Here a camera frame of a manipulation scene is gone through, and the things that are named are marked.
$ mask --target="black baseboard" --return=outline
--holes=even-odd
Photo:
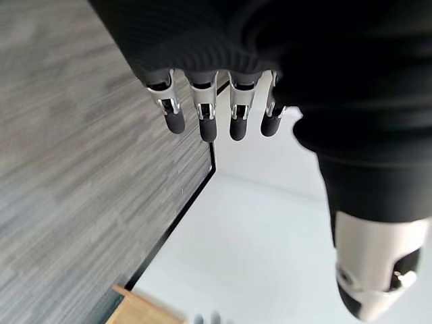
[[[230,81],[225,82],[217,89],[217,95],[221,93],[225,88],[230,84]],[[199,194],[203,191],[204,187],[207,185],[207,183],[210,181],[211,177],[213,177],[213,174],[216,172],[216,159],[215,159],[215,149],[213,146],[213,143],[209,143],[210,148],[210,159],[211,159],[211,170],[206,175],[204,180],[200,183],[198,188],[195,190],[195,192],[192,194],[192,196],[189,198],[189,200],[186,202],[182,210],[178,213],[178,215],[175,217],[171,225],[165,230],[165,232],[162,234],[162,236],[158,239],[157,243],[153,246],[145,260],[141,263],[139,268],[134,272],[134,274],[131,276],[127,284],[125,285],[125,289],[132,290],[132,288],[135,286],[136,282],[140,279],[144,271],[147,269],[147,267],[150,265],[151,261],[154,259],[156,254],[159,252],[161,247],[164,245],[164,243],[167,241],[168,237],[171,235],[171,233],[174,231],[174,229],[177,227],[179,222],[182,220],[183,216],[186,214],[186,212],[189,210],[189,208],[192,206],[196,198],[199,196]]]

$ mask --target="robotic hand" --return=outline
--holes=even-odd
[[[261,132],[300,107],[294,135],[317,154],[346,308],[373,321],[416,281],[432,215],[431,2],[90,2],[176,134],[172,69],[189,80],[207,142],[217,71],[230,72],[234,140],[258,79],[274,71]]]

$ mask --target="wooden object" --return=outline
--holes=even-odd
[[[137,296],[120,286],[113,289],[124,296],[107,324],[183,324],[186,320],[160,303]]]

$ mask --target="gray carpet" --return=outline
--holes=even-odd
[[[84,0],[0,2],[0,323],[97,323],[208,174]]]

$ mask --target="white wall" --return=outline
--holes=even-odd
[[[261,134],[270,82],[271,74],[266,72],[256,88],[246,136],[239,142],[232,140],[229,132],[229,88],[217,97],[217,170],[325,203],[327,198],[315,154],[300,146],[292,134],[292,127],[301,116],[299,110],[288,110],[276,135],[267,138]]]
[[[431,258],[377,324],[431,322]],[[134,288],[193,323],[355,324],[335,282],[327,210],[216,173]]]

